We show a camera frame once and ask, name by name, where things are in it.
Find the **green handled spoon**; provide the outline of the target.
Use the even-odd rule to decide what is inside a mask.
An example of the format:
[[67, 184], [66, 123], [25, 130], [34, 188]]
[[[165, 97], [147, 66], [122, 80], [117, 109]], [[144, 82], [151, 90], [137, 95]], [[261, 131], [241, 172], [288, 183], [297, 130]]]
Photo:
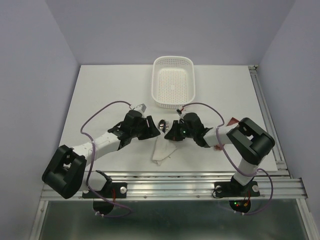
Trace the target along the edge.
[[165, 119], [161, 119], [158, 123], [158, 129], [161, 130], [163, 133], [167, 130], [167, 121]]

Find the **white paper napkin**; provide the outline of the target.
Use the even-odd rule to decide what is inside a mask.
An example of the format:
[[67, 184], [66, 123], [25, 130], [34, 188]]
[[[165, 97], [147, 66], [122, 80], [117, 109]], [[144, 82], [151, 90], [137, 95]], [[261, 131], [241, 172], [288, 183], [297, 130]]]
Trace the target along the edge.
[[154, 151], [151, 161], [160, 166], [165, 159], [171, 156], [176, 151], [177, 147], [174, 143], [165, 139], [164, 137], [158, 137], [155, 141]]

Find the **green handled fork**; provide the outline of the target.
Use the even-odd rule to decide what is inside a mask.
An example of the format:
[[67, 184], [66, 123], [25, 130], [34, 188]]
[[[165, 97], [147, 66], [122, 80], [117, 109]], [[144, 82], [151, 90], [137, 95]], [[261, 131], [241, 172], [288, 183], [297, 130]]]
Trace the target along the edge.
[[165, 132], [167, 132], [170, 128], [170, 122], [168, 120], [165, 120]]

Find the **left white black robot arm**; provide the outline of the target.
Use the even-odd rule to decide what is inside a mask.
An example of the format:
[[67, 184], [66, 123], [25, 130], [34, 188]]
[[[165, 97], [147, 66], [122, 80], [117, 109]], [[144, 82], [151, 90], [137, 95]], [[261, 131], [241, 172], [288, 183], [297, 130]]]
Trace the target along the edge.
[[160, 134], [152, 116], [144, 117], [139, 111], [129, 110], [123, 121], [100, 137], [78, 146], [59, 146], [41, 179], [64, 199], [69, 199], [85, 185], [85, 169], [92, 162], [121, 150], [134, 138], [142, 141]]

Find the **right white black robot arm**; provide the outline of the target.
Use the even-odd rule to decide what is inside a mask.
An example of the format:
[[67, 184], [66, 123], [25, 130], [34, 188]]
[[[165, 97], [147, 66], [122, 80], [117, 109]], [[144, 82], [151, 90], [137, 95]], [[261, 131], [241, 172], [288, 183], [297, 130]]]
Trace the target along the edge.
[[233, 145], [241, 155], [241, 161], [236, 166], [230, 160], [236, 172], [222, 190], [235, 195], [242, 195], [248, 190], [248, 184], [257, 174], [262, 160], [275, 146], [274, 138], [248, 117], [233, 125], [209, 128], [194, 112], [184, 113], [175, 120], [164, 138], [174, 142], [189, 138], [202, 148], [219, 146], [224, 153], [225, 145]]

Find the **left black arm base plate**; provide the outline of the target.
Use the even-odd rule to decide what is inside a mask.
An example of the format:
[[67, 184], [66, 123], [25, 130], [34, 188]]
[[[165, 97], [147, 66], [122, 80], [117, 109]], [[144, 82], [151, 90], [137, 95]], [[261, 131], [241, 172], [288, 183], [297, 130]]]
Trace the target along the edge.
[[92, 208], [96, 216], [102, 218], [120, 218], [132, 213], [132, 209], [118, 200], [127, 198], [127, 183], [107, 183], [102, 190], [83, 191], [85, 200], [93, 200]]

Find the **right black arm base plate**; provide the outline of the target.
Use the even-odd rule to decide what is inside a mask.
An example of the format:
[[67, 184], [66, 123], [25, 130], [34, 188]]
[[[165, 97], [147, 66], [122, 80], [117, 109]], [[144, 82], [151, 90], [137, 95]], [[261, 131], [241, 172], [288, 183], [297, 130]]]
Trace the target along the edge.
[[215, 199], [230, 198], [231, 209], [241, 214], [247, 214], [251, 209], [251, 198], [260, 195], [256, 181], [250, 181], [245, 186], [235, 181], [219, 181], [214, 184], [212, 192]]

